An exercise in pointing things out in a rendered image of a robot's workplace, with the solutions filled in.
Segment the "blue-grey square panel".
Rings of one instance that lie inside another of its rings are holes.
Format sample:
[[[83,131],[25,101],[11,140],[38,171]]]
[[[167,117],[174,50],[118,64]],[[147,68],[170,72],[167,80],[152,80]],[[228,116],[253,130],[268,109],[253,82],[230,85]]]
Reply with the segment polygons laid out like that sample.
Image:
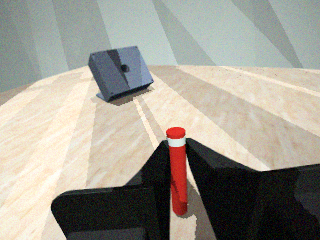
[[[154,80],[135,46],[90,53],[89,70],[106,103],[147,89]]]

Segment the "red peg with white band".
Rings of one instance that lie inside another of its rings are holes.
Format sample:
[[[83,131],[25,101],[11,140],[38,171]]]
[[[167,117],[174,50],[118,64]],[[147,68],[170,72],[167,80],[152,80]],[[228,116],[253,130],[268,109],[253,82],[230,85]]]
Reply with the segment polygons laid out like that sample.
[[[171,165],[171,196],[173,212],[183,215],[187,212],[187,161],[186,131],[181,127],[166,130]]]

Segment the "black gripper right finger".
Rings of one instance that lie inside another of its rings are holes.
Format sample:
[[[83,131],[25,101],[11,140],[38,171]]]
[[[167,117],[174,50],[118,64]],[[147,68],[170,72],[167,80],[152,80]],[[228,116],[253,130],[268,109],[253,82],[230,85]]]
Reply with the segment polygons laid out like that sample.
[[[217,240],[256,240],[269,200],[320,191],[320,164],[259,171],[192,138],[186,155]]]

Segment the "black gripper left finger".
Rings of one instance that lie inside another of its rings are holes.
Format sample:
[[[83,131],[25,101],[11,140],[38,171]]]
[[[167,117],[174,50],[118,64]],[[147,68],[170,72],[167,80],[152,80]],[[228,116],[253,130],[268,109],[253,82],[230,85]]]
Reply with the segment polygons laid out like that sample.
[[[143,227],[149,240],[170,240],[171,165],[162,140],[144,166],[120,187],[68,190],[51,212],[63,234]]]

